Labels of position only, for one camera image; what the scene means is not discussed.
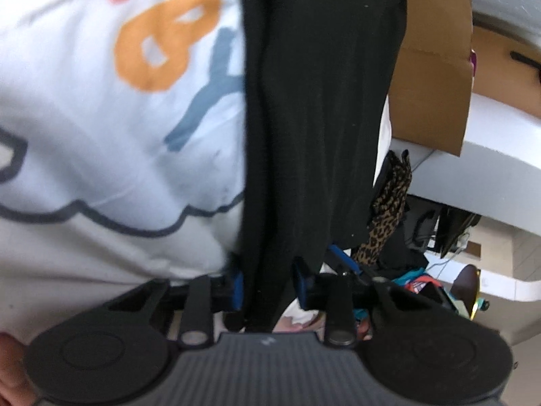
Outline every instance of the white t-shirt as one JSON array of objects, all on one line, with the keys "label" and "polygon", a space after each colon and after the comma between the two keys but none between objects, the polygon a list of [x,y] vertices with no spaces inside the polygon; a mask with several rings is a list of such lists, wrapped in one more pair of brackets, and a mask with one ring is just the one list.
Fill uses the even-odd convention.
[{"label": "white t-shirt", "polygon": [[[0,331],[219,272],[241,234],[241,0],[0,8]],[[376,175],[390,139],[386,104]]]}]

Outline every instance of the black fabric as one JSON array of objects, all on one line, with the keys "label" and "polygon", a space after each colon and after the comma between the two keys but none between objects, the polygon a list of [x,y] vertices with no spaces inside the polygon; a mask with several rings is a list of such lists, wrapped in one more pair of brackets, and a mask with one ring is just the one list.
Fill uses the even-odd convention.
[{"label": "black fabric", "polygon": [[407,248],[404,223],[400,222],[383,246],[378,264],[373,269],[378,275],[392,280],[427,265],[428,261],[421,252]]},{"label": "black fabric", "polygon": [[243,0],[247,330],[293,298],[290,267],[367,238],[381,112],[406,0]]}]

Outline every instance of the orange letter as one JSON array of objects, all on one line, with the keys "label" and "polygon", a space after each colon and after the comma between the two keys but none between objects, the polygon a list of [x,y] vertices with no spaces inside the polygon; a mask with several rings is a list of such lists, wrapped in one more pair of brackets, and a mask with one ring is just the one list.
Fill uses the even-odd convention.
[{"label": "orange letter", "polygon": [[[142,91],[170,88],[186,71],[189,47],[211,32],[220,18],[221,0],[167,0],[125,23],[115,44],[118,75]],[[179,21],[191,9],[202,8],[196,21]],[[143,41],[153,37],[166,61],[153,66],[143,54]]]}]

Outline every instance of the black plastic mount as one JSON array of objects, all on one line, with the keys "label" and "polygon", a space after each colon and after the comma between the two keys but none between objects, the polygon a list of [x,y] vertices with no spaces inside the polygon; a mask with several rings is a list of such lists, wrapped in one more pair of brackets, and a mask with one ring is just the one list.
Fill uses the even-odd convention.
[{"label": "black plastic mount", "polygon": [[[38,336],[26,371],[42,406],[172,406],[195,398],[198,404],[315,404],[287,377],[276,383],[288,386],[288,399],[262,378],[284,371],[322,390],[322,405],[350,404],[357,383],[377,390],[384,404],[488,404],[501,394],[513,361],[497,332],[369,271],[313,274],[299,258],[293,278],[302,307],[326,312],[323,344],[313,334],[222,335],[215,344],[212,313],[240,308],[239,274],[201,276],[183,287],[155,280]],[[356,340],[354,308],[369,312],[372,340]],[[183,310],[179,333],[167,340],[176,310]],[[295,355],[311,367],[299,366]],[[333,400],[336,386],[327,390],[321,377],[337,374],[346,361],[360,378],[344,379],[346,392]],[[241,390],[231,397],[235,402],[218,395],[233,386]],[[166,392],[176,400],[165,400]],[[219,398],[209,399],[209,392]]]}]

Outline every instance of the blue clip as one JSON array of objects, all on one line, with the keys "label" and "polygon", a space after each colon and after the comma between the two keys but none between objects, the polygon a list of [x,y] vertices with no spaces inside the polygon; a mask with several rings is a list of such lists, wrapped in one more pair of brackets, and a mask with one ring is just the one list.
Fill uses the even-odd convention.
[{"label": "blue clip", "polygon": [[348,255],[346,255],[340,247],[331,244],[328,249],[333,254],[335,254],[340,259],[340,261],[342,261],[344,265],[348,267],[354,274],[360,275],[362,273],[357,263],[353,261]]},{"label": "blue clip", "polygon": [[231,297],[231,305],[233,311],[240,311],[242,302],[244,301],[244,276],[240,270],[233,273],[233,295]]}]

